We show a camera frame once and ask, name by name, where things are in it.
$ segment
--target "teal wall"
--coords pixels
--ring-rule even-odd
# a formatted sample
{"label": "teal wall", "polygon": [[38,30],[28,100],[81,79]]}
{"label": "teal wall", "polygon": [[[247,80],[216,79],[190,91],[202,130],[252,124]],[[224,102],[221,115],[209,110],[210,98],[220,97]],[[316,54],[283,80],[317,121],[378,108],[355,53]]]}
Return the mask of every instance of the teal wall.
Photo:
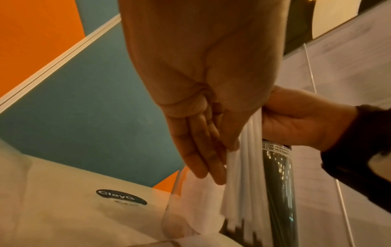
{"label": "teal wall", "polygon": [[181,166],[121,24],[1,113],[0,138],[28,155],[146,186]]}
{"label": "teal wall", "polygon": [[85,35],[119,14],[117,0],[76,0]]}

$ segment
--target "dark sleeve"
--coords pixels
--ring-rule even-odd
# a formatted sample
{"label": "dark sleeve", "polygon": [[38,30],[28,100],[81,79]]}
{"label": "dark sleeve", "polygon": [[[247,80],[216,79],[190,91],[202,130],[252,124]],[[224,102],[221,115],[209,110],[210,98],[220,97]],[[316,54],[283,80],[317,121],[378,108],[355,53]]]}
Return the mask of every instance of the dark sleeve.
{"label": "dark sleeve", "polygon": [[384,178],[390,176],[376,174],[368,165],[375,155],[391,155],[391,109],[362,105],[357,110],[338,142],[321,153],[322,168],[391,213],[391,181]]}

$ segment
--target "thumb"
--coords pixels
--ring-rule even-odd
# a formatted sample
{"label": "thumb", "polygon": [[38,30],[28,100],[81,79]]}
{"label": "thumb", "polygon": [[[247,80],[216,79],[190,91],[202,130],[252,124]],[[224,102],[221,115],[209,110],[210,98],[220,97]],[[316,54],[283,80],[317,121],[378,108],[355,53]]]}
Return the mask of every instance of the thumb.
{"label": "thumb", "polygon": [[237,151],[240,147],[239,135],[250,117],[257,111],[230,111],[225,110],[220,124],[220,140],[230,151]]}

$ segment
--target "bundle of straws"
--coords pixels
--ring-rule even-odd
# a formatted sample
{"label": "bundle of straws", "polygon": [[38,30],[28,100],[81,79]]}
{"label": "bundle of straws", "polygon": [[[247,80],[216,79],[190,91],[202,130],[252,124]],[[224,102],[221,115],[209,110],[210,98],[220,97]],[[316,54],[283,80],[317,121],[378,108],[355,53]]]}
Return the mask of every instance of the bundle of straws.
{"label": "bundle of straws", "polygon": [[248,244],[273,246],[262,154],[262,112],[257,111],[239,137],[240,149],[227,155],[227,184],[221,214],[227,230],[243,232]]}

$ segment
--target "wrist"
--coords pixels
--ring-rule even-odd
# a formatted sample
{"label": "wrist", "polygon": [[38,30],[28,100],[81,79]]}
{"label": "wrist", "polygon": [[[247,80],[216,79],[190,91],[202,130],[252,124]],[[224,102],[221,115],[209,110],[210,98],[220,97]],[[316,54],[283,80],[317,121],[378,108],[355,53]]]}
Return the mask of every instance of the wrist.
{"label": "wrist", "polygon": [[319,141],[313,146],[321,152],[333,147],[358,116],[358,111],[353,106],[338,104],[333,108],[326,111]]}

